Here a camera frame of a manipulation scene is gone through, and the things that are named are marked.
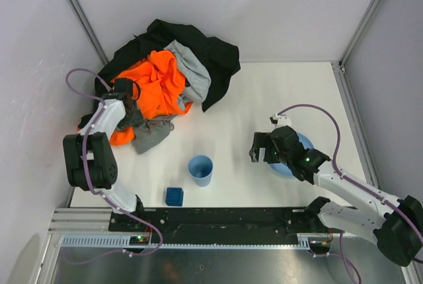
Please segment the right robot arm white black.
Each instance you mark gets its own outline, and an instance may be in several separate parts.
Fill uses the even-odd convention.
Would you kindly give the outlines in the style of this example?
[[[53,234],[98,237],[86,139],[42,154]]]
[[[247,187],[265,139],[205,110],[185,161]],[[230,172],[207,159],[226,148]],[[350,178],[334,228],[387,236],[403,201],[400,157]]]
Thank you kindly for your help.
[[[350,207],[325,197],[315,199],[306,210],[332,229],[349,232],[370,243],[398,266],[409,266],[422,249],[422,204],[408,195],[404,199],[383,192],[337,169],[330,157],[308,149],[289,126],[254,133],[249,156],[258,162],[286,165],[295,178],[328,190]]]

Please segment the orange cloth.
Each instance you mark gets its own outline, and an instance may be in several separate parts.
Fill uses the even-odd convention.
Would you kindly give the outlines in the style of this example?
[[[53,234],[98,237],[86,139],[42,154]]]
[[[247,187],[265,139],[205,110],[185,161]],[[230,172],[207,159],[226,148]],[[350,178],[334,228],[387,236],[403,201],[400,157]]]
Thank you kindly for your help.
[[[145,59],[112,79],[111,89],[117,89],[120,79],[130,81],[130,96],[135,100],[135,112],[118,125],[112,133],[110,144],[125,145],[135,139],[135,130],[145,122],[160,117],[185,115],[192,101],[182,96],[186,77],[177,68],[177,59],[169,50],[152,51]]]

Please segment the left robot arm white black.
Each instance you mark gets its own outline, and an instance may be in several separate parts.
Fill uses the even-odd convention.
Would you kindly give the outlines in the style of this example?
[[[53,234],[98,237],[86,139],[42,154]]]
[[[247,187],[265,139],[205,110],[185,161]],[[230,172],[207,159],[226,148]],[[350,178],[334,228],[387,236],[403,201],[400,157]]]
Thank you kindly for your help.
[[[118,179],[118,165],[110,139],[118,124],[135,110],[134,83],[119,78],[100,97],[96,112],[78,133],[63,139],[67,179],[72,187],[101,197],[117,214],[141,215],[139,196]]]

